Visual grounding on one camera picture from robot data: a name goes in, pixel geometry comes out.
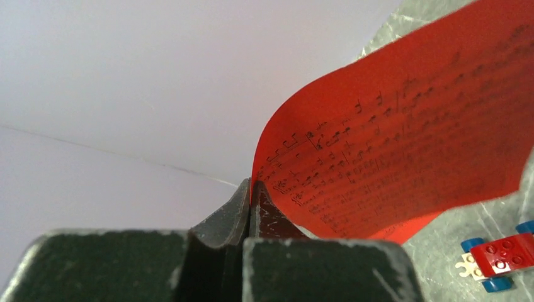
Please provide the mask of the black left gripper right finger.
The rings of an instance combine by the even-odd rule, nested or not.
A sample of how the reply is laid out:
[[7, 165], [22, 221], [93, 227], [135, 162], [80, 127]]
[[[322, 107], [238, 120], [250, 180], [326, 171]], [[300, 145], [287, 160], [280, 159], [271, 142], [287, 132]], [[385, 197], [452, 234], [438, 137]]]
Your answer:
[[250, 187], [243, 243], [243, 301], [422, 301], [414, 266], [398, 244], [306, 235], [273, 204], [266, 186]]

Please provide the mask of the red blue toy car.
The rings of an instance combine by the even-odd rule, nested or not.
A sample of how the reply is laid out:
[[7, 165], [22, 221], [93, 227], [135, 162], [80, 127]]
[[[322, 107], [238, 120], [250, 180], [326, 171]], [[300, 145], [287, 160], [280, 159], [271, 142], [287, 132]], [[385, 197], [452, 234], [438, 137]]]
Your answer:
[[517, 234], [486, 241], [481, 237], [461, 242], [462, 260], [455, 264], [461, 277], [481, 282], [488, 293], [513, 288], [509, 275], [533, 268], [533, 221], [515, 227]]

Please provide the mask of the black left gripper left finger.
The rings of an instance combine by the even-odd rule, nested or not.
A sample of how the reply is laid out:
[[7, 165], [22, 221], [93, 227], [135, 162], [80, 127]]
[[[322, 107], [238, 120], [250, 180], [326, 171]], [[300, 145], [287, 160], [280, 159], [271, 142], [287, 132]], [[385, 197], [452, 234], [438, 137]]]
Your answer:
[[63, 229], [38, 237], [2, 301], [240, 301], [250, 181], [189, 230]]

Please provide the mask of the red sheet music folder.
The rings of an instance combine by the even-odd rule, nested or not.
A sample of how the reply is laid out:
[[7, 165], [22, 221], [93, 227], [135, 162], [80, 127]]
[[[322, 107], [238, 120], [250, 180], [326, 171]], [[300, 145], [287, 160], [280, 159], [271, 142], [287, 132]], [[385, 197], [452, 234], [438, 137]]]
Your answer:
[[295, 93], [251, 190], [318, 237], [402, 243], [517, 191], [532, 148], [533, 2], [474, 1]]

